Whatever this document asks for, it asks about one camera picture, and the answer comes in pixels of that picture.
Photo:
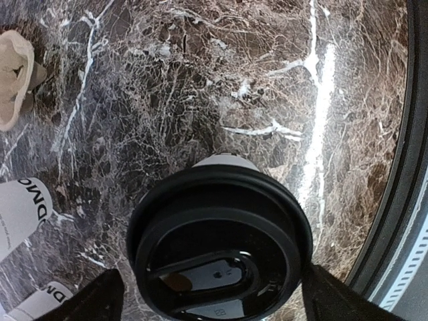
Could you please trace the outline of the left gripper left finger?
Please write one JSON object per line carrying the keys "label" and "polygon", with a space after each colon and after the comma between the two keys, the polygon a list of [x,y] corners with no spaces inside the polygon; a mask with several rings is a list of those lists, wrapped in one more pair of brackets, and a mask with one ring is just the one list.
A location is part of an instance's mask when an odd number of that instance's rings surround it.
{"label": "left gripper left finger", "polygon": [[121,320],[123,302],[120,272],[106,270],[53,312],[53,320]]}

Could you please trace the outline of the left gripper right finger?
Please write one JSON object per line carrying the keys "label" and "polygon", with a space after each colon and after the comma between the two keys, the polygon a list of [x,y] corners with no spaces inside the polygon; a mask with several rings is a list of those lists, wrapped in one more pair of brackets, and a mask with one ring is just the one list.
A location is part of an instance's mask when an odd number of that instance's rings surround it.
{"label": "left gripper right finger", "polygon": [[302,277],[308,320],[394,320],[395,315],[367,301],[327,272],[310,264]]}

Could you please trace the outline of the black plastic cup lid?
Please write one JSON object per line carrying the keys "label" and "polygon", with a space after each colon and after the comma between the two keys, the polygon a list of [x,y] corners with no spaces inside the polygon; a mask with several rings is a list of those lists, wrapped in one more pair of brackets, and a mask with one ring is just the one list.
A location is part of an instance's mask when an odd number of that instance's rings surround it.
{"label": "black plastic cup lid", "polygon": [[275,179],[203,165],[159,181],[126,234],[145,303],[169,320],[262,320],[280,309],[310,264],[310,224]]}

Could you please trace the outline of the white paper coffee cup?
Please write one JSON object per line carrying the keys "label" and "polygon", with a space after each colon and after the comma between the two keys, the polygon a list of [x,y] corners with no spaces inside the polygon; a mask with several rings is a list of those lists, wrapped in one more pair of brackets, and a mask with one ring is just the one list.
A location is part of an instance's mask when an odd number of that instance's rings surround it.
{"label": "white paper coffee cup", "polygon": [[243,167],[259,172],[259,169],[249,160],[231,153],[214,154],[199,161],[193,167],[208,165],[228,165]]}

